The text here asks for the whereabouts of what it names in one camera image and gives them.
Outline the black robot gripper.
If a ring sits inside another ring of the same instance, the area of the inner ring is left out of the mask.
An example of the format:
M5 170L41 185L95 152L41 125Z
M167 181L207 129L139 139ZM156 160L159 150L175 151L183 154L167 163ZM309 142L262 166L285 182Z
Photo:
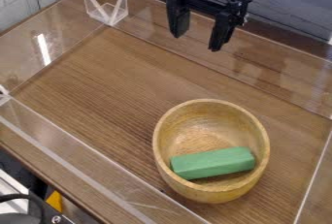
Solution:
M194 0L194 6L200 12L218 12L211 31L208 49L218 51L228 42L234 25L246 21L247 6L253 0ZM179 38L188 30L190 9L186 0L165 0L168 28L172 36Z

